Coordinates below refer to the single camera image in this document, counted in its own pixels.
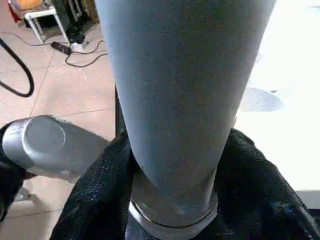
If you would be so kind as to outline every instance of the black cable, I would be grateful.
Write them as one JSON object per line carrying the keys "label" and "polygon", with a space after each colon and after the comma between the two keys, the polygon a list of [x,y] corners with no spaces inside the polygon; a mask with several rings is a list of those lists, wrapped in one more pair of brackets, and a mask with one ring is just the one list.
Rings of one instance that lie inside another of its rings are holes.
{"label": "black cable", "polygon": [[91,32],[93,32],[94,30],[96,30],[96,29],[97,29],[97,27],[98,27],[98,25],[99,25],[99,22],[97,22],[97,23],[95,24],[95,26],[94,26],[94,28],[93,28],[93,29],[91,29],[91,30],[87,31],[87,32],[85,33],[85,35],[87,36],[89,33],[91,33]]}
{"label": "black cable", "polygon": [[[27,41],[25,41],[22,37],[20,37],[19,35],[17,34],[14,34],[12,32],[8,32],[8,31],[0,31],[0,34],[8,34],[8,35],[12,35],[12,36],[15,36],[16,38],[20,39],[22,42],[24,42],[25,44],[31,46],[31,47],[40,47],[40,46],[46,46],[46,45],[50,45],[52,42],[48,42],[48,43],[41,43],[41,44],[32,44],[32,43],[29,43]],[[60,44],[68,44],[68,42],[58,42]]]}
{"label": "black cable", "polygon": [[101,40],[98,42],[98,44],[96,45],[96,48],[93,50],[93,51],[89,51],[89,52],[80,52],[80,51],[73,51],[70,55],[68,55],[65,59],[65,63],[69,66],[72,66],[72,67],[76,67],[76,68],[85,68],[85,67],[88,67],[92,64],[94,64],[99,58],[101,58],[102,56],[105,56],[105,55],[108,55],[108,53],[103,53],[99,56],[97,56],[93,61],[85,64],[85,65],[75,65],[73,63],[70,63],[68,62],[68,59],[71,57],[72,54],[79,54],[79,55],[88,55],[88,54],[93,54],[95,51],[97,51],[97,49],[99,48],[99,45],[101,43],[106,43],[105,41]]}
{"label": "black cable", "polygon": [[103,54],[97,56],[93,61],[91,61],[91,62],[89,62],[88,64],[85,64],[85,65],[75,65],[75,64],[73,64],[73,63],[68,62],[68,58],[71,56],[71,55],[69,55],[69,56],[65,59],[65,63],[66,63],[67,65],[69,65],[69,66],[72,66],[72,67],[85,68],[85,67],[90,66],[91,64],[94,64],[100,57],[105,56],[105,55],[108,55],[108,53],[103,53]]}
{"label": "black cable", "polygon": [[0,81],[0,86],[4,87],[11,93],[18,95],[23,98],[30,97],[35,90],[35,82],[34,78],[32,77],[31,72],[29,71],[28,67],[24,64],[24,62],[15,54],[14,51],[11,50],[11,48],[0,38],[0,45],[4,48],[4,50],[7,51],[7,53],[21,66],[21,68],[24,70],[26,76],[28,77],[29,84],[30,84],[30,89],[28,93],[21,93],[19,91],[14,90],[10,86],[6,85],[5,83]]}

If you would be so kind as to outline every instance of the gray plastic tube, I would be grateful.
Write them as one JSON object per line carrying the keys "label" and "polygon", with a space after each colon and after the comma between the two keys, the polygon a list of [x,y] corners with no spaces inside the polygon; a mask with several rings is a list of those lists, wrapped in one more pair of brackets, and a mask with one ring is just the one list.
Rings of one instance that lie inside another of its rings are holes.
{"label": "gray plastic tube", "polygon": [[14,121],[5,130],[5,155],[29,173],[73,182],[84,174],[109,142],[52,116]]}
{"label": "gray plastic tube", "polygon": [[274,0],[97,0],[133,154],[160,189],[217,167]]}

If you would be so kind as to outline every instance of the beige floor tile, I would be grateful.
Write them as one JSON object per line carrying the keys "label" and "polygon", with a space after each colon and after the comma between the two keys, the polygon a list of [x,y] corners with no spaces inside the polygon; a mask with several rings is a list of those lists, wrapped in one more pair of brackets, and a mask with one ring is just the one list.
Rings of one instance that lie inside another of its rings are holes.
{"label": "beige floor tile", "polygon": [[[43,27],[42,28],[44,34],[41,36],[42,40],[46,43],[51,43],[53,41],[58,42],[65,42],[66,40],[63,38],[62,33],[58,26],[53,27]],[[41,44],[38,40],[35,32],[31,29],[26,27],[24,23],[21,24],[15,24],[14,27],[11,27],[10,29],[1,29],[0,32],[9,32],[12,34],[16,34],[20,36],[22,39],[24,39],[27,43],[38,45]],[[7,38],[9,36],[8,34],[0,33],[3,38]]]}
{"label": "beige floor tile", "polygon": [[97,27],[95,28],[95,26],[92,26],[87,32],[85,33],[86,36],[86,40],[89,42],[92,42],[93,40],[103,40],[103,34],[102,34],[102,30],[101,30],[101,24],[98,23]]}
{"label": "beige floor tile", "polygon": [[116,123],[114,107],[107,110],[85,112],[58,118],[69,121],[108,141],[111,141],[115,137]]}
{"label": "beige floor tile", "polygon": [[55,116],[112,108],[114,78],[109,59],[86,68],[49,67],[32,115]]}
{"label": "beige floor tile", "polygon": [[[10,121],[30,116],[46,71],[46,67],[31,70],[35,84],[35,90],[31,97],[19,97],[0,87],[0,126]],[[29,91],[29,81],[22,69],[0,73],[0,80],[23,93]]]}
{"label": "beige floor tile", "polygon": [[7,219],[62,209],[74,184],[58,178],[36,176],[24,181],[23,186],[31,196],[28,200],[14,202]]}
{"label": "beige floor tile", "polygon": [[61,211],[6,219],[0,225],[1,240],[48,240]]}
{"label": "beige floor tile", "polygon": [[[20,32],[18,34],[29,43],[39,44],[38,41],[34,40],[32,32],[28,34]],[[15,52],[15,54],[19,56],[19,58],[29,69],[49,66],[51,58],[54,54],[54,49],[49,45],[29,46],[12,35],[0,34],[0,37]],[[3,48],[0,48],[0,72],[16,71],[19,69],[20,66],[13,60],[13,58]]]}

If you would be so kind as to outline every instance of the black fabric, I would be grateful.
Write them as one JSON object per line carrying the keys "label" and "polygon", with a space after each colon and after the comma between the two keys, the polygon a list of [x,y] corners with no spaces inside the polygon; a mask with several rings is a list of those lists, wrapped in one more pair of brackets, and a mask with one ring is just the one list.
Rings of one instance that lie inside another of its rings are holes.
{"label": "black fabric", "polygon": [[50,240],[123,240],[134,161],[123,132],[74,186]]}
{"label": "black fabric", "polygon": [[[77,182],[51,240],[156,240],[128,216],[134,164],[124,133]],[[306,206],[240,131],[230,132],[214,185],[219,214],[194,240],[320,239]]]}
{"label": "black fabric", "polygon": [[238,130],[230,132],[215,187],[221,217],[241,239],[320,239],[295,191]]}
{"label": "black fabric", "polygon": [[3,150],[2,140],[9,125],[10,123],[0,129],[0,222],[4,220],[27,177],[27,172],[11,162]]}

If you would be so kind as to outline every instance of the black hose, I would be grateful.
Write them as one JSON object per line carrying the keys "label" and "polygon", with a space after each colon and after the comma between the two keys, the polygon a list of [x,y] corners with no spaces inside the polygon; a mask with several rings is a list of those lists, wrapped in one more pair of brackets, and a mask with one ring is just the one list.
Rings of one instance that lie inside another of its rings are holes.
{"label": "black hose", "polygon": [[13,88],[11,88],[10,86],[6,85],[5,83],[3,83],[1,81],[0,81],[0,86],[4,87],[5,89],[10,91],[11,93],[18,95],[19,97],[23,97],[23,98],[30,97],[34,93],[34,90],[35,90],[35,82],[34,82],[34,78],[32,77],[31,72],[29,71],[28,67],[24,64],[24,62],[15,54],[14,51],[11,50],[11,48],[1,38],[0,38],[0,45],[22,67],[22,69],[24,70],[25,74],[28,77],[28,80],[30,83],[30,89],[29,89],[28,93],[21,93],[17,90],[14,90]]}

